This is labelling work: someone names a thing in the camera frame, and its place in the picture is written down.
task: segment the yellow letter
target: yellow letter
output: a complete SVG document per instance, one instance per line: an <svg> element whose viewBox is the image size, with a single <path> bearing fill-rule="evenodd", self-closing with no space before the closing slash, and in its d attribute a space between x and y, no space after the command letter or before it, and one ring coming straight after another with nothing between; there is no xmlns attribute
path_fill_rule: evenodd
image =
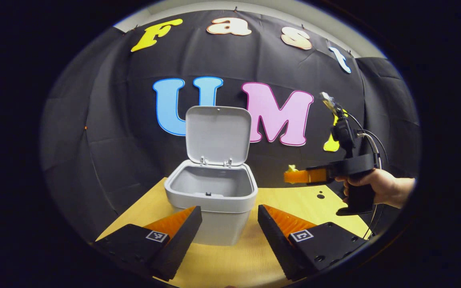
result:
<svg viewBox="0 0 461 288"><path fill-rule="evenodd" d="M311 42L307 40L309 39L309 35L307 35L304 31L300 31L292 27L284 27L282 28L282 33L284 34L280 35L280 38L282 38L282 41L284 41L285 44L304 50L309 50L313 47Z"/></svg>
<svg viewBox="0 0 461 288"><path fill-rule="evenodd" d="M211 26L207 27L207 31L211 34L228 34L234 35L249 35L252 33L249 30L249 24L247 21L239 18L218 18L214 19Z"/></svg>
<svg viewBox="0 0 461 288"><path fill-rule="evenodd" d="M346 110L343 109L343 112L345 113L344 116L348 117ZM337 119L337 116L333 115L334 126L337 123ZM328 138L328 141L323 145L323 149L329 152L335 152L339 150L339 142L333 140L332 134L330 134L330 138Z"/></svg>
<svg viewBox="0 0 461 288"><path fill-rule="evenodd" d="M158 35L158 37L163 37L170 31L170 28L172 27L170 25L179 25L181 23L182 19L176 19L148 27L147 29L145 29L145 33L138 41L138 43L135 45L135 47L131 48L131 51L134 52L139 49L147 48L156 44L157 40L154 40L156 35Z"/></svg>

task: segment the white wall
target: white wall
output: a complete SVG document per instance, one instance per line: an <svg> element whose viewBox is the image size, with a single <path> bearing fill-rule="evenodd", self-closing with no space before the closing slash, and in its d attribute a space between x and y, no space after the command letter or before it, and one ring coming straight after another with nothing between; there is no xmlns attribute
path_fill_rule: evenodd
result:
<svg viewBox="0 0 461 288"><path fill-rule="evenodd" d="M169 16L202 10L248 11L279 18L312 31L346 50L354 57L382 57L375 45L353 28L311 5L296 0L243 0L243 2L219 0L164 0L143 8L114 27L129 31L136 25L144 25Z"/></svg>

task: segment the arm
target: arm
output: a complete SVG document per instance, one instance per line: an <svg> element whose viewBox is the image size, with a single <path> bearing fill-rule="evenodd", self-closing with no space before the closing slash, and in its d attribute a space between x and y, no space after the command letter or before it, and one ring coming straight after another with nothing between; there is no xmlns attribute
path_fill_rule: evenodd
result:
<svg viewBox="0 0 461 288"><path fill-rule="evenodd" d="M374 169L371 174L358 181L352 181L347 177L337 177L335 180L344 182L344 195L346 196L348 196L349 185L371 184L375 191L374 204L387 204L396 208L402 208L415 186L414 178L395 178L389 172L381 169Z"/></svg>

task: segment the orange object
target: orange object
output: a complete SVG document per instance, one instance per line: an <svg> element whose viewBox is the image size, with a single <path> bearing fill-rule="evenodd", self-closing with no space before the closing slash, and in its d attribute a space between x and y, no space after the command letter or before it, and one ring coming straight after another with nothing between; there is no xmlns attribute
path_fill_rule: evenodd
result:
<svg viewBox="0 0 461 288"><path fill-rule="evenodd" d="M172 240L172 238L175 236L177 231L179 231L179 228L181 228L181 226L184 224L184 221L186 221L195 207L196 206L193 206L191 208L184 209L183 211L179 211L174 215L159 219L158 221L144 226L144 228L161 233L167 233L170 236L170 240Z"/></svg>
<svg viewBox="0 0 461 288"><path fill-rule="evenodd" d="M291 215L287 212L278 210L271 206L263 204L264 208L268 211L269 215L273 218L277 226L280 228L284 236L287 238L289 234L312 228L316 224L307 220Z"/></svg>
<svg viewBox="0 0 461 288"><path fill-rule="evenodd" d="M325 182L326 169L302 170L284 172L284 182L286 183L312 183L312 182Z"/></svg>

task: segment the orange letter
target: orange letter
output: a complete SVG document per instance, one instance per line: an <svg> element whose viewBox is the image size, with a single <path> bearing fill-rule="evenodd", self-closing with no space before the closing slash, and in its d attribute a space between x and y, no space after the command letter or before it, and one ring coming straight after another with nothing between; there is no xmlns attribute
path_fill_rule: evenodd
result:
<svg viewBox="0 0 461 288"><path fill-rule="evenodd" d="M234 35L249 35L252 33L249 30L249 24L243 19L239 18L218 18L212 21L211 26L207 27L207 31L211 34L229 34Z"/></svg>
<svg viewBox="0 0 461 288"><path fill-rule="evenodd" d="M176 19L148 27L145 29L145 34L143 34L135 47L131 48L131 51L134 52L156 44L157 40L154 40L156 35L158 35L158 37L163 37L170 31L171 25L179 25L181 23L182 19Z"/></svg>
<svg viewBox="0 0 461 288"><path fill-rule="evenodd" d="M304 31L300 31L292 27L284 27L282 28L282 33L284 34L280 35L280 38L282 38L282 41L284 41L285 44L304 50L309 50L313 47L311 42L307 40L309 39L309 35L307 35Z"/></svg>

